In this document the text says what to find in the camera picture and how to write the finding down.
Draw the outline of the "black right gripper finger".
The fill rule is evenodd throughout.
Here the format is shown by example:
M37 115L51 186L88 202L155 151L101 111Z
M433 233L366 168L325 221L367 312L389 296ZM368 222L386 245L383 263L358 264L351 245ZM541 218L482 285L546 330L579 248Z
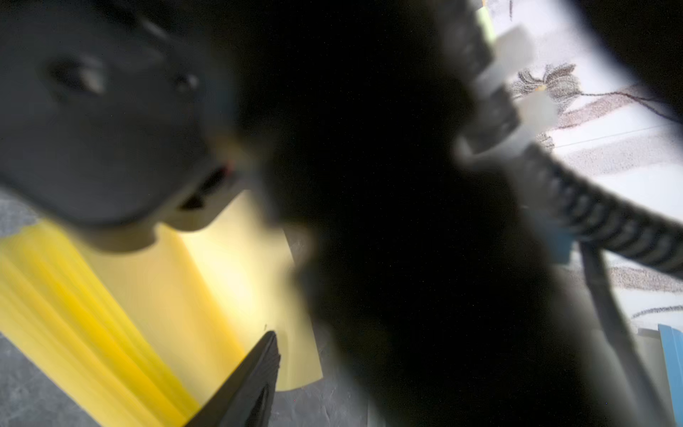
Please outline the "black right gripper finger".
M265 427L269 424L281 356L266 332L186 427Z

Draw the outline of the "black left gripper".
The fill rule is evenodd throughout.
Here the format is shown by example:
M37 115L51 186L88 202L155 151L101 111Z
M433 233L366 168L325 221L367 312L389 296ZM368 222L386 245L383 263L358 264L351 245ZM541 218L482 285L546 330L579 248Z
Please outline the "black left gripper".
M211 1L5 1L1 187L92 247L199 231L240 194Z

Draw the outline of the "large yellow memo pad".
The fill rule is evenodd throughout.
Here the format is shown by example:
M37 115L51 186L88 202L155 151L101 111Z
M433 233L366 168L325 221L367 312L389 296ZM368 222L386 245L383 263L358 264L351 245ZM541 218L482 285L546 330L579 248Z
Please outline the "large yellow memo pad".
M102 426L182 426L268 332L278 391L321 379L286 234L241 192L201 231L115 254L41 220L1 240L1 331Z

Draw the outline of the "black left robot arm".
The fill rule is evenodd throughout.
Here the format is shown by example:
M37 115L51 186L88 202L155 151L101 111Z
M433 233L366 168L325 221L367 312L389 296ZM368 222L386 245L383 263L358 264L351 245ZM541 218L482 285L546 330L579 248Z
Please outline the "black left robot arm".
M1 184L102 249L232 170L302 227L315 320L396 426L635 426L443 53L465 1L5 1Z

